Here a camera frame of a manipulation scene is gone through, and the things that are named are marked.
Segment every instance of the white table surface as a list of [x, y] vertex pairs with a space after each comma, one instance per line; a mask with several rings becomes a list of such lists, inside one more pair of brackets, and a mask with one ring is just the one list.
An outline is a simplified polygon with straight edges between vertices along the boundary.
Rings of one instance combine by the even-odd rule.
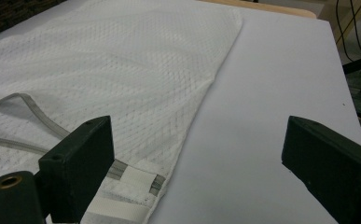
[[[80, 2], [43, 12], [0, 39]], [[329, 24], [253, 9], [243, 9], [243, 17], [149, 223], [336, 223], [281, 163], [290, 115], [321, 122], [361, 145]]]

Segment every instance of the wooden edge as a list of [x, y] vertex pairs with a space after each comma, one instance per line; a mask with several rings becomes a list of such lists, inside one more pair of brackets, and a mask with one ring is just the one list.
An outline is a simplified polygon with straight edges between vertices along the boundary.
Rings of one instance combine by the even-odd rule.
[[241, 0], [200, 0], [202, 2], [209, 2], [209, 3], [217, 3], [227, 6], [233, 7], [247, 7], [252, 9], [258, 9], [263, 11], [270, 11], [270, 12], [279, 12], [284, 13], [287, 15], [294, 15], [306, 18], [316, 19], [316, 15], [311, 11], [292, 8], [292, 7], [277, 7], [273, 5], [261, 4], [261, 3], [253, 3], [253, 2], [246, 2]]

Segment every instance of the textured fabric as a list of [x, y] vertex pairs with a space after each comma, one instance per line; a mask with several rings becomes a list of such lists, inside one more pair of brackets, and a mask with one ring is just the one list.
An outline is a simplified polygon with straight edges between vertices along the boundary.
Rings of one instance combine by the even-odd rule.
[[[234, 9], [186, 1], [90, 0], [0, 41], [0, 99], [30, 95], [71, 132], [110, 115], [116, 159], [166, 178], [156, 197], [106, 178], [98, 195], [154, 210], [187, 129], [242, 27]], [[53, 133], [20, 98], [0, 104], [0, 138], [50, 149]], [[0, 147], [0, 175], [35, 172], [39, 155]], [[83, 223], [97, 217], [86, 214]], [[111, 222], [102, 218], [100, 222]]]

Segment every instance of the screw hole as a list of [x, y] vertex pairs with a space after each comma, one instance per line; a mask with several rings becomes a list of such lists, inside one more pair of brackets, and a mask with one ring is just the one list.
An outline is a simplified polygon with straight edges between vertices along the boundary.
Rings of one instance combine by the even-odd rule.
[[0, 181], [0, 189], [9, 189], [18, 185], [22, 181], [22, 176], [20, 175], [13, 175], [9, 176], [2, 181]]

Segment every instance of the cable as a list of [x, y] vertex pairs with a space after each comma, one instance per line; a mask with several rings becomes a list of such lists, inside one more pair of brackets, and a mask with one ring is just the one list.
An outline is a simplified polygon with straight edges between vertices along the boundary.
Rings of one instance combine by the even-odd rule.
[[357, 39], [357, 45], [361, 50], [361, 43], [360, 43], [360, 38], [358, 37], [358, 31], [357, 31], [357, 22], [355, 20], [355, 13], [354, 13], [354, 5], [353, 5], [353, 0], [349, 0], [351, 3], [351, 9], [352, 9], [352, 15], [353, 15], [353, 22], [354, 22], [354, 32], [355, 32], [355, 38]]
[[346, 45], [345, 45], [345, 40], [344, 40], [344, 36], [343, 36], [343, 31], [342, 28], [340, 27], [340, 16], [338, 15], [338, 5], [340, 4], [340, 0], [337, 0], [337, 4], [335, 5], [335, 15], [337, 17], [337, 24], [338, 27], [340, 28], [340, 38], [342, 39], [342, 45], [343, 45], [343, 50], [345, 51], [345, 55], [346, 57], [353, 62], [353, 60], [349, 57], [348, 51], [346, 50]]

